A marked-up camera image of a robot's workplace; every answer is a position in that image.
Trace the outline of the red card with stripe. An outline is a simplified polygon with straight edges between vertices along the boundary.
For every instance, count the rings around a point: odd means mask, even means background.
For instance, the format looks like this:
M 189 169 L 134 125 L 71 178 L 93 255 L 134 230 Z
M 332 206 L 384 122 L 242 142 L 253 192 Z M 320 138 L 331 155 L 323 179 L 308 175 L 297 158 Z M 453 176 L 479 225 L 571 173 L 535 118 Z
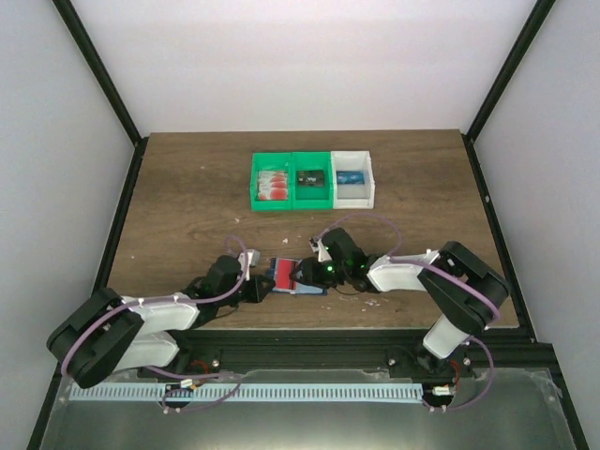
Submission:
M 282 292 L 294 292 L 296 290 L 296 280 L 293 278 L 293 271 L 297 266 L 297 260 L 287 258 L 276 258 L 275 265 L 275 288 Z

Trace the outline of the blue leather card holder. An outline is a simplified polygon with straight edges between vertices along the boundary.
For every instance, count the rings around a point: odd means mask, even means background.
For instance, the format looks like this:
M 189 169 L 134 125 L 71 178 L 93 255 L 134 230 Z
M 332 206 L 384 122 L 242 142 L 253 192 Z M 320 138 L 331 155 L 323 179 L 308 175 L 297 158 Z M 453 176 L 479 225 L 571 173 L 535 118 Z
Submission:
M 292 279 L 292 271 L 299 260 L 290 258 L 272 258 L 266 276 L 275 281 L 274 293 L 291 295 L 327 295 L 327 290 L 315 286 L 308 286 Z

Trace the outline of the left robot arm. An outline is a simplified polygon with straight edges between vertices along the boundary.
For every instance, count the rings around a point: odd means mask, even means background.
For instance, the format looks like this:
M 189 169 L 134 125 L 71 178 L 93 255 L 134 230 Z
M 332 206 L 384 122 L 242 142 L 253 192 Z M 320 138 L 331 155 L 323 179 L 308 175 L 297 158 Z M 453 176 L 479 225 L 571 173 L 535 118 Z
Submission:
M 102 383 L 115 372 L 144 367 L 182 378 L 192 357 L 176 338 L 179 332 L 210 323 L 221 308 L 260 303 L 273 291 L 273 279 L 249 273 L 254 260 L 252 250 L 220 256 L 205 276 L 166 296 L 121 296 L 101 288 L 51 332 L 46 347 L 62 375 L 81 388 Z

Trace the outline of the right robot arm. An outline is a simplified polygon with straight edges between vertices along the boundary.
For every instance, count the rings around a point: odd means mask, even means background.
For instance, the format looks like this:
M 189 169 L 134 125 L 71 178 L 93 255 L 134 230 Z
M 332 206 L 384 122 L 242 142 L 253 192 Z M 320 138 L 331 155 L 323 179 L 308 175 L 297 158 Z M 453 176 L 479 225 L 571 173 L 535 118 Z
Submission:
M 500 319 L 500 307 L 511 295 L 504 277 L 457 241 L 420 255 L 367 254 L 335 228 L 311 246 L 316 255 L 299 262 L 291 280 L 325 290 L 349 284 L 360 293 L 416 291 L 432 298 L 441 316 L 414 354 L 429 378 L 442 375 L 461 344 Z

